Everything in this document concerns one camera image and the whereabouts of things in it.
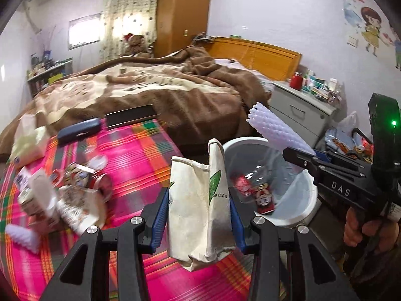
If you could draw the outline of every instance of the drawer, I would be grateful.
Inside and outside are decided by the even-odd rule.
[[[315,135],[320,135],[329,117],[302,98],[277,86],[271,95],[269,105],[295,120]]]
[[[290,117],[281,113],[273,107],[270,107],[270,111],[272,111],[275,115],[277,115],[285,124],[287,124],[292,130],[294,130],[298,135],[312,148],[315,146],[318,141],[318,136],[313,132],[306,129],[304,126],[300,125],[298,122],[294,121]]]

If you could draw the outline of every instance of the curtain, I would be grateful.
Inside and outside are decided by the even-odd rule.
[[[156,40],[156,6],[157,0],[104,0],[102,62],[123,55],[128,33],[144,35],[148,44]]]

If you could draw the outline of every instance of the floral blanket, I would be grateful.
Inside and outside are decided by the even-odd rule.
[[[64,77],[40,92],[1,133],[0,161],[11,153],[19,118],[36,114],[50,135],[69,125],[131,107],[153,104],[178,147],[249,135],[249,108],[266,104],[258,79],[218,65],[202,47],[151,59],[121,57]]]

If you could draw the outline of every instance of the silver bolt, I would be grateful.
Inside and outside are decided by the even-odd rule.
[[[131,218],[131,223],[135,224],[135,225],[136,224],[141,224],[142,221],[143,221],[143,219],[140,216],[135,216],[135,217]]]
[[[97,232],[97,226],[96,225],[91,225],[86,229],[86,232],[89,234],[93,234]]]
[[[255,218],[253,218],[253,222],[255,224],[263,224],[265,222],[265,219],[261,216],[256,216]]]
[[[305,225],[300,225],[298,226],[298,232],[302,234],[307,234],[309,232],[309,229]]]

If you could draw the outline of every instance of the hand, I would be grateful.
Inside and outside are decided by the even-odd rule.
[[[381,219],[376,219],[365,223],[362,226],[362,232],[359,229],[358,219],[356,218],[355,210],[350,207],[347,212],[347,222],[344,228],[344,242],[350,247],[356,247],[363,239],[362,233],[367,236],[374,236],[380,226]],[[375,250],[375,253],[390,251],[398,238],[399,226],[397,223],[385,220],[385,223],[380,230],[380,241]]]

